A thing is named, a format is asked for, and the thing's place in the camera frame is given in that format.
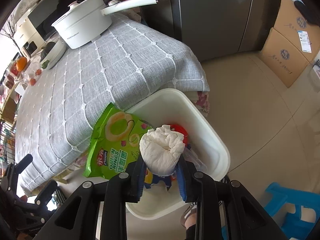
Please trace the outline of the person's left hand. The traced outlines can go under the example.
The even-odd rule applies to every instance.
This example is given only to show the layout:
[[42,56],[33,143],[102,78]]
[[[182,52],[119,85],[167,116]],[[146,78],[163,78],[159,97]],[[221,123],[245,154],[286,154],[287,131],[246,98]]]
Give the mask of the person's left hand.
[[21,196],[20,201],[26,203],[28,201],[28,196],[26,196],[26,195]]

